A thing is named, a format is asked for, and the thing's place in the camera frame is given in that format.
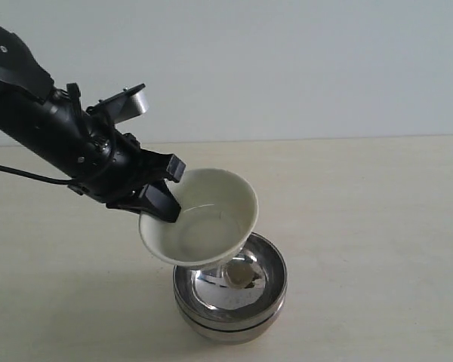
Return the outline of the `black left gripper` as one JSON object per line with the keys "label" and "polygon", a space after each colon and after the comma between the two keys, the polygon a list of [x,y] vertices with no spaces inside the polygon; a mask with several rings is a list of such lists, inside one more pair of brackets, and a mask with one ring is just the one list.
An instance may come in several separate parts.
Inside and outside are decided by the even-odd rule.
{"label": "black left gripper", "polygon": [[167,182],[179,183],[186,164],[174,154],[142,149],[135,136],[119,132],[96,105],[83,109],[75,84],[65,90],[51,87],[45,98],[0,84],[0,130],[67,177],[3,165],[0,171],[67,186],[109,209],[176,222],[181,206]]}

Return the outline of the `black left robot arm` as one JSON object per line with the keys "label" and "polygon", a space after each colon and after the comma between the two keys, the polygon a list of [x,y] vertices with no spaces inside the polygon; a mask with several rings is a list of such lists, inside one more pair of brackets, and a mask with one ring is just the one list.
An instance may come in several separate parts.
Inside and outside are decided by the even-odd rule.
{"label": "black left robot arm", "polygon": [[0,130],[64,173],[48,178],[0,165],[0,171],[66,186],[109,209],[175,222],[181,207],[167,184],[185,164],[173,154],[143,149],[117,124],[144,114],[143,84],[83,108],[75,83],[53,78],[13,32],[0,27]]}

